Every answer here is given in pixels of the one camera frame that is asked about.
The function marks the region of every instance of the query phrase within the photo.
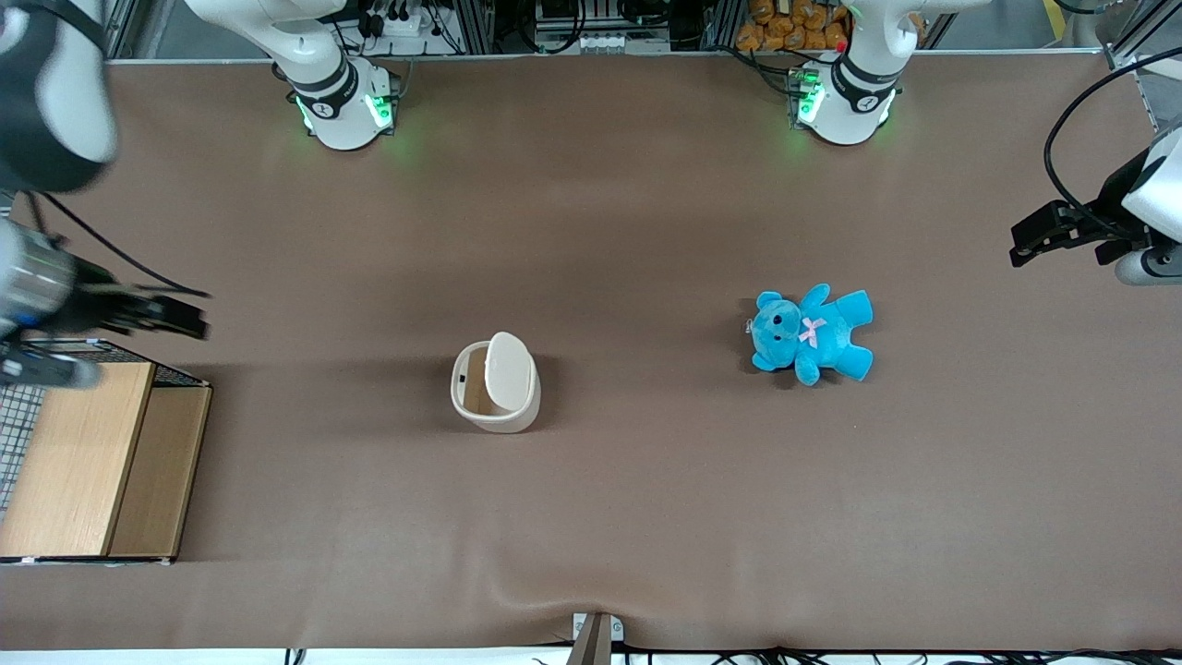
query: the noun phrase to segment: brown mat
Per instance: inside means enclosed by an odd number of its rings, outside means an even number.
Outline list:
[[[0,571],[0,646],[528,644],[587,608],[670,648],[1177,645],[1182,291],[1006,255],[1104,71],[916,58],[839,149],[730,59],[431,63],[332,154],[264,66],[116,67],[123,161],[73,203],[216,293],[208,344],[132,343],[214,382],[208,437],[183,561]],[[1110,87],[1061,136],[1084,197],[1150,137]],[[818,280],[873,298],[864,385],[748,366],[752,298]],[[511,438],[447,390],[501,328],[541,359]]]

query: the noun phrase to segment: metal grid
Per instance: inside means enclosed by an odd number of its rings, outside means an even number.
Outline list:
[[[25,343],[44,352],[64,354],[87,363],[152,363],[106,340],[28,340]],[[207,386],[208,383],[186,374],[175,367],[156,364],[152,387]]]
[[[44,398],[45,389],[35,386],[0,387],[0,522],[8,511]]]

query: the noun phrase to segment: wooden box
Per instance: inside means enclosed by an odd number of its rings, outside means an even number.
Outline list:
[[[213,390],[110,343],[35,344],[98,363],[103,379],[41,392],[0,562],[171,561]]]

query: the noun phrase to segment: bear ear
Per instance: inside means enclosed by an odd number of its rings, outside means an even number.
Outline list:
[[[813,386],[820,380],[820,370],[810,358],[797,358],[797,379],[805,386]]]
[[[772,366],[771,363],[767,363],[767,359],[765,359],[764,357],[761,357],[759,354],[755,354],[755,356],[751,357],[751,364],[754,365],[756,369],[762,370],[764,372],[774,372],[775,371],[775,367]]]
[[[758,298],[755,298],[755,306],[764,308],[767,305],[782,299],[784,295],[777,293],[775,291],[764,291]]]

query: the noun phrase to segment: blue teddy bear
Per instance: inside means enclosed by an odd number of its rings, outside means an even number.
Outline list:
[[[797,379],[806,386],[820,379],[824,367],[862,382],[875,354],[850,343],[850,332],[873,320],[865,291],[856,291],[825,304],[829,283],[813,286],[798,307],[775,291],[755,299],[759,313],[751,321],[755,356],[751,361],[764,372],[795,365]]]

